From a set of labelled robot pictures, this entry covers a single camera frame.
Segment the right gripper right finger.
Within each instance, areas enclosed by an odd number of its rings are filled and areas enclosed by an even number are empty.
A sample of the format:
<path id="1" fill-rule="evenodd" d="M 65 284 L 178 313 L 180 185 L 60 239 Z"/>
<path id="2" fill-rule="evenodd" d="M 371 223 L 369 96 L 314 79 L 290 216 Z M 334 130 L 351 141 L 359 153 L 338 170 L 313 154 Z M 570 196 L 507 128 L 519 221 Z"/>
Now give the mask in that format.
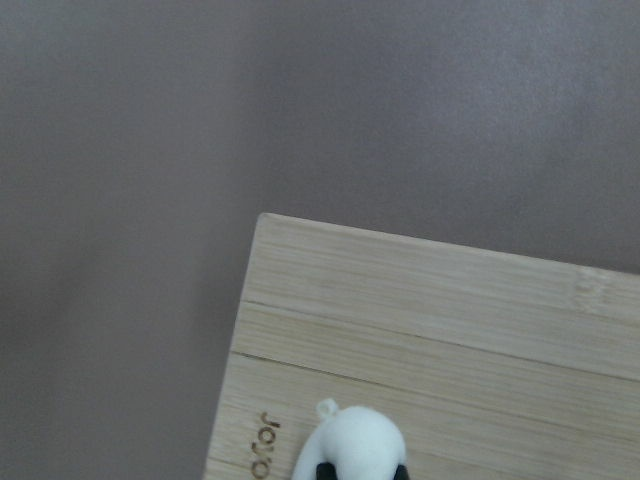
<path id="1" fill-rule="evenodd" d="M 405 465 L 399 464 L 397 466 L 393 480 L 409 480 L 409 472 Z"/>

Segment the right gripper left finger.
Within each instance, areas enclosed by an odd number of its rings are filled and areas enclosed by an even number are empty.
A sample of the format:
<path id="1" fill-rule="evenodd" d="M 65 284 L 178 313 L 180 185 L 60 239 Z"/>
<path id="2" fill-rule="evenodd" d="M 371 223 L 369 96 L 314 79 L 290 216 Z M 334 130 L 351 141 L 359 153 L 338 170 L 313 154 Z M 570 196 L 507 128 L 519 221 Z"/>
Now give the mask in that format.
<path id="1" fill-rule="evenodd" d="M 316 480 L 336 480 L 336 470 L 329 462 L 319 463 L 316 466 Z"/>

